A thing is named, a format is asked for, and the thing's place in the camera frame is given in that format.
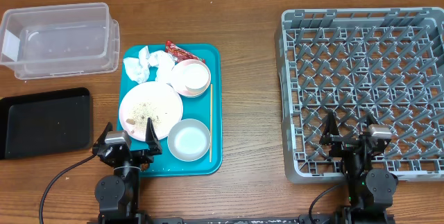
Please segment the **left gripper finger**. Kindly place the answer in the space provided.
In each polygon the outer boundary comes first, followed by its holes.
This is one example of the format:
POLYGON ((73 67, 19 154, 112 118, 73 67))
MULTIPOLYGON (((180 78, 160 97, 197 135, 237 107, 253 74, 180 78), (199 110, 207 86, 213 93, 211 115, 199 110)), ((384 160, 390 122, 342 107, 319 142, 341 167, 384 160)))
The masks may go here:
POLYGON ((146 124, 145 142, 148 144, 150 152, 160 152, 160 142, 155 134, 153 121, 150 117, 146 124))
POLYGON ((104 131, 101 133, 101 135, 99 136, 99 138, 96 140, 95 145, 101 145, 105 143, 105 139, 107 134, 113 130, 113 125, 111 122, 108 122, 108 124, 106 125, 104 131))

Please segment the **black rectangular tray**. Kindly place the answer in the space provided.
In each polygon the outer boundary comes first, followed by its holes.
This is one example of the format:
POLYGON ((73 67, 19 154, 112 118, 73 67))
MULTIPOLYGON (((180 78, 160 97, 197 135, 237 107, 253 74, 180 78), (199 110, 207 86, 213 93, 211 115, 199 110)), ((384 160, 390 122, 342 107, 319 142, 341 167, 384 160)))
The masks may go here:
POLYGON ((1 99, 1 159, 88 149, 92 96, 84 87, 1 99))

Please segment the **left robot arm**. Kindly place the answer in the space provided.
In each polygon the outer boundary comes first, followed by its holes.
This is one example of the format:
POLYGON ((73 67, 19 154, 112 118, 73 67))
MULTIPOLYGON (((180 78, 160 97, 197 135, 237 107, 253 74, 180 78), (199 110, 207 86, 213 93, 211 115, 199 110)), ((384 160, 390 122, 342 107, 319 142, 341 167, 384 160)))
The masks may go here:
POLYGON ((153 120, 146 122, 147 148, 131 150, 131 139, 125 131, 114 131, 109 123, 93 145, 92 152, 113 174, 99 180, 95 198, 99 203, 99 223, 148 224, 153 220, 139 210, 140 173, 162 154, 160 140, 155 134, 153 120))

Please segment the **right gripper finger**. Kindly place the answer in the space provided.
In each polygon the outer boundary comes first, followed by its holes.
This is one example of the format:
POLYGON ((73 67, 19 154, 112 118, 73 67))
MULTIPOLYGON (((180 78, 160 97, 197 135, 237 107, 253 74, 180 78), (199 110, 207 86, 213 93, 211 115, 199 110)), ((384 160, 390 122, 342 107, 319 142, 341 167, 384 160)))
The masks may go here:
POLYGON ((340 137, 339 129, 333 111, 327 114, 324 131, 320 138, 320 144, 333 144, 340 137))
POLYGON ((366 125, 370 127, 371 125, 378 125, 378 124, 379 122, 376 120, 376 118, 370 112, 368 112, 366 114, 366 125))

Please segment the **food scraps rice pile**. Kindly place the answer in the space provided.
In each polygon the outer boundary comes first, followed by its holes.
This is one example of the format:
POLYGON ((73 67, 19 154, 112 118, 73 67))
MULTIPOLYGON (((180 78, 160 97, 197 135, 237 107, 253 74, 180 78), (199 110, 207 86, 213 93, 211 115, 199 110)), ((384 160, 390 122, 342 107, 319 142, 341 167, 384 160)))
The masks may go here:
POLYGON ((160 106, 153 103, 136 103, 129 112, 125 122, 129 124, 134 131, 144 132, 146 130, 147 120, 150 117, 153 126, 157 130, 167 121, 167 114, 160 106))

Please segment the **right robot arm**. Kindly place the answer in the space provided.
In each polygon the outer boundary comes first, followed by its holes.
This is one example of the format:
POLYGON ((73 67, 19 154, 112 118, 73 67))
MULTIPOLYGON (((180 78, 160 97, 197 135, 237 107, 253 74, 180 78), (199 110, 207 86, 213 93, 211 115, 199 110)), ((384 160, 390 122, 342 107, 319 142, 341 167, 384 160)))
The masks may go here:
POLYGON ((325 223, 394 223, 386 209, 393 204, 398 177, 387 169, 375 169, 372 158, 384 153, 391 143, 392 132, 366 115, 367 128, 357 137, 342 137, 334 113, 328 112, 320 144, 330 146, 330 157, 341 159, 340 172, 348 186, 348 206, 342 206, 325 223))

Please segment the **white tissue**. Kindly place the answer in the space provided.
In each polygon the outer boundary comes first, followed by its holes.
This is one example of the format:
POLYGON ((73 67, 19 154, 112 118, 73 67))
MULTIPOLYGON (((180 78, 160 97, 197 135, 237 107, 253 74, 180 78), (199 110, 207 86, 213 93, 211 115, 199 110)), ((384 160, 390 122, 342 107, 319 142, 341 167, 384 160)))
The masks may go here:
POLYGON ((136 58, 124 58, 123 65, 126 74, 132 81, 141 84, 148 81, 150 68, 156 68, 155 80, 170 85, 172 81, 172 69, 176 65, 175 58, 165 51, 150 52, 148 47, 143 47, 136 58))

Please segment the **large pink plate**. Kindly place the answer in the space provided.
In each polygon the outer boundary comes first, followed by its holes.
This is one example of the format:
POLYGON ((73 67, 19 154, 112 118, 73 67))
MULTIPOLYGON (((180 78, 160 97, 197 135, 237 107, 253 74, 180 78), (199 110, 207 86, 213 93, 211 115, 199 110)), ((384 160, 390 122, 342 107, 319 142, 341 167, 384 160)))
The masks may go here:
POLYGON ((182 115, 183 103, 179 94, 171 86, 156 81, 133 87, 119 106, 121 127, 138 141, 145 140, 149 119, 157 138, 164 139, 182 115))

